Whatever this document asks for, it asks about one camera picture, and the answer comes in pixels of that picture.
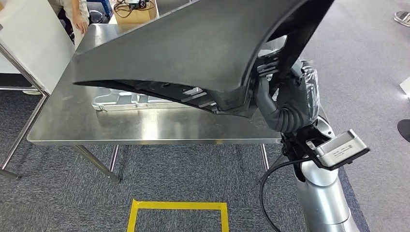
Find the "metal frame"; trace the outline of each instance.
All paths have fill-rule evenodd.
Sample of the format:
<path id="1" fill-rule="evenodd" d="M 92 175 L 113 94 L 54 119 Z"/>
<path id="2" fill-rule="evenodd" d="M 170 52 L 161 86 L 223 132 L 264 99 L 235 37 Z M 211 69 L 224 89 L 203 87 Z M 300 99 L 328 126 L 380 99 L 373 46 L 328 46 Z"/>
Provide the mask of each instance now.
<path id="1" fill-rule="evenodd" d="M 30 84 L 33 85 L 33 87 L 3 87 L 0 86 L 0 90 L 18 90 L 18 91 L 22 91 L 22 90 L 28 90 L 28 91 L 39 91 L 42 94 L 42 97 L 39 101 L 39 103 L 37 104 L 36 108 L 34 109 L 33 113 L 30 115 L 30 118 L 28 119 L 28 121 L 26 122 L 26 124 L 24 125 L 23 129 L 21 130 L 21 132 L 19 133 L 17 139 L 15 140 L 14 144 L 11 146 L 8 155 L 7 155 L 7 159 L 2 163 L 1 165 L 1 169 L 0 169 L 0 175 L 5 176 L 7 178 L 10 179 L 18 179 L 19 176 L 15 173 L 12 173 L 10 171 L 6 170 L 7 165 L 9 164 L 11 158 L 13 157 L 15 151 L 17 150 L 18 145 L 21 143 L 21 141 L 23 140 L 24 136 L 27 134 L 27 131 L 29 130 L 29 128 L 31 127 L 32 123 L 34 122 L 34 120 L 37 118 L 37 115 L 39 114 L 42 106 L 44 105 L 44 103 L 46 102 L 47 98 L 48 98 L 48 93 L 39 85 L 37 84 L 37 82 L 35 81 L 34 77 L 27 72 L 23 66 L 21 66 L 21 64 L 14 59 L 14 57 L 4 48 L 4 46 L 2 44 L 0 44 L 0 53 L 6 57 L 6 59 L 13 64 L 16 69 L 23 75 L 23 77 L 25 77 L 25 79 L 30 82 Z"/>
<path id="2" fill-rule="evenodd" d="M 96 166 L 102 173 L 104 173 L 108 178 L 110 178 L 114 183 L 118 183 L 120 179 L 113 173 L 115 160 L 118 153 L 118 145 L 115 146 L 113 157 L 111 159 L 110 169 L 108 169 L 100 160 L 98 160 L 90 151 L 87 150 L 83 145 L 73 146 L 84 158 L 90 161 L 94 166 Z"/>

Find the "table top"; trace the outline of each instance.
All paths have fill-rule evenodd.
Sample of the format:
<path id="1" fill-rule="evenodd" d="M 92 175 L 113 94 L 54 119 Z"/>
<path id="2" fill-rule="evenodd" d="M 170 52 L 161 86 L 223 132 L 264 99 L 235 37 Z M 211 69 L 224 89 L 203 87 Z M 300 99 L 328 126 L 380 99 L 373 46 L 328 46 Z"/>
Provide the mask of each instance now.
<path id="1" fill-rule="evenodd" d="M 133 25 L 92 25 L 77 53 L 132 29 Z M 260 112 L 253 118 L 214 115 L 196 108 L 96 111 L 96 87 L 75 86 L 69 69 L 33 124 L 27 139 L 37 145 L 277 143 Z"/>

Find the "plastic wrap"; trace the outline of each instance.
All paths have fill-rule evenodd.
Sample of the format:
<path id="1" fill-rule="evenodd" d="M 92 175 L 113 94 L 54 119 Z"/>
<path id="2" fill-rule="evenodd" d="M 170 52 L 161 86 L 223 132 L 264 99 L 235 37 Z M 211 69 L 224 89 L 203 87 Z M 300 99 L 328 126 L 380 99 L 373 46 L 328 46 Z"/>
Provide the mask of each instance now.
<path id="1" fill-rule="evenodd" d="M 305 80 L 309 120 L 314 122 L 319 114 L 320 98 L 318 86 L 318 72 L 307 61 L 302 61 L 302 78 Z"/>

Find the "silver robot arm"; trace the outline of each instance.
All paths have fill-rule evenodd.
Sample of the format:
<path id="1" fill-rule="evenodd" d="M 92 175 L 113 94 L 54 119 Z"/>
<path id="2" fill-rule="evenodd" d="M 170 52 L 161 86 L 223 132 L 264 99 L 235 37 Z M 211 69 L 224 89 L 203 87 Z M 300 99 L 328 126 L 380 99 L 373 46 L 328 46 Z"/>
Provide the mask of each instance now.
<path id="1" fill-rule="evenodd" d="M 279 85 L 277 100 L 268 93 L 268 80 L 261 78 L 256 102 L 267 124 L 282 132 L 283 155 L 294 163 L 294 176 L 310 232 L 358 232 L 351 216 L 338 168 L 364 155 L 369 148 L 352 131 L 335 136 L 329 123 L 318 116 L 317 73 L 298 60 L 287 81 Z M 261 184 L 260 200 L 264 215 L 275 231 L 263 203 L 264 183 L 279 167 L 271 167 Z"/>

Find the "yellow tape square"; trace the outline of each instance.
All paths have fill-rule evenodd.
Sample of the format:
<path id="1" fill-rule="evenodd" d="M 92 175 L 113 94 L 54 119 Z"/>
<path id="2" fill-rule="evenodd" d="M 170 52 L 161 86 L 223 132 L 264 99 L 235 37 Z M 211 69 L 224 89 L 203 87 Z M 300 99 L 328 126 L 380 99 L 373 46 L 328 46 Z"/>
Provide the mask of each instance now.
<path id="1" fill-rule="evenodd" d="M 134 232 L 137 223 L 138 209 L 193 209 L 193 210 L 220 210 L 221 232 L 228 232 L 228 205 L 219 202 L 139 202 L 132 200 L 127 232 Z"/>

